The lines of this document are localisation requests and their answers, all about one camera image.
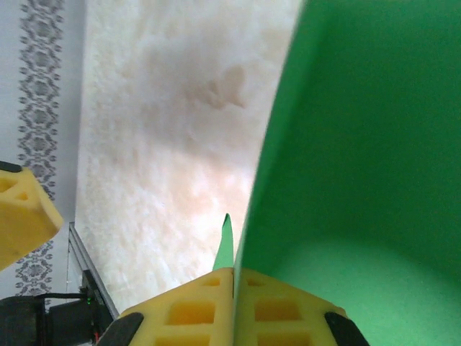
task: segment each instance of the floor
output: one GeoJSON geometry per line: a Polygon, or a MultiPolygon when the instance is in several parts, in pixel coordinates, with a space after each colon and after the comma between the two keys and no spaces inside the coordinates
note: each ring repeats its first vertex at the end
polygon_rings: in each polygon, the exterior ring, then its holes
{"type": "Polygon", "coordinates": [[[68,223],[75,218],[84,1],[3,0],[1,8],[0,159],[32,169],[66,222],[0,272],[0,298],[75,292],[68,223]]]}
{"type": "Polygon", "coordinates": [[[117,309],[237,249],[300,0],[88,0],[76,229],[117,309]]]}

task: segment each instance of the black wire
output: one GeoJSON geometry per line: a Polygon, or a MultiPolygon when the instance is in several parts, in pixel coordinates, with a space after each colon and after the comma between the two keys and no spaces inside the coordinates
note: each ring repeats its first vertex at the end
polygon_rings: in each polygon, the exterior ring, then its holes
{"type": "Polygon", "coordinates": [[[88,298],[86,294],[83,293],[44,293],[35,296],[36,299],[85,299],[88,298]]]}

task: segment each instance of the green panel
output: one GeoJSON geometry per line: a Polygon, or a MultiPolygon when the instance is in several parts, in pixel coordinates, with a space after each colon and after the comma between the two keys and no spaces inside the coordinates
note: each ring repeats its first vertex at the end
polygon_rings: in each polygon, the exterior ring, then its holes
{"type": "Polygon", "coordinates": [[[372,345],[458,345],[461,1],[306,7],[236,270],[343,306],[372,345]]]}
{"type": "Polygon", "coordinates": [[[221,230],[221,242],[216,254],[213,270],[233,267],[233,235],[232,222],[229,214],[225,215],[221,230]]]}

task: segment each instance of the white fluffy rug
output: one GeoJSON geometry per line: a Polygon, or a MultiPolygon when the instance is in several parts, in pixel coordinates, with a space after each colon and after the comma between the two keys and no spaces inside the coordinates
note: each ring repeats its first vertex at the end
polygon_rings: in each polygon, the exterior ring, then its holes
{"type": "Polygon", "coordinates": [[[300,0],[88,0],[76,228],[119,310],[241,235],[300,0]]]}

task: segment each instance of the yellow foam block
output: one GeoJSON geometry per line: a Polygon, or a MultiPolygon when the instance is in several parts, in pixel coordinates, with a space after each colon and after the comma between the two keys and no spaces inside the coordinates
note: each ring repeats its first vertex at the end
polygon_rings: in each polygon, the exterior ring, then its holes
{"type": "Polygon", "coordinates": [[[0,169],[0,270],[53,238],[62,224],[61,215],[29,169],[0,169]]]}
{"type": "Polygon", "coordinates": [[[234,345],[336,346],[324,314],[342,308],[253,270],[240,285],[234,345]]]}
{"type": "Polygon", "coordinates": [[[231,346],[233,268],[223,268],[123,312],[144,320],[130,346],[231,346]]]}

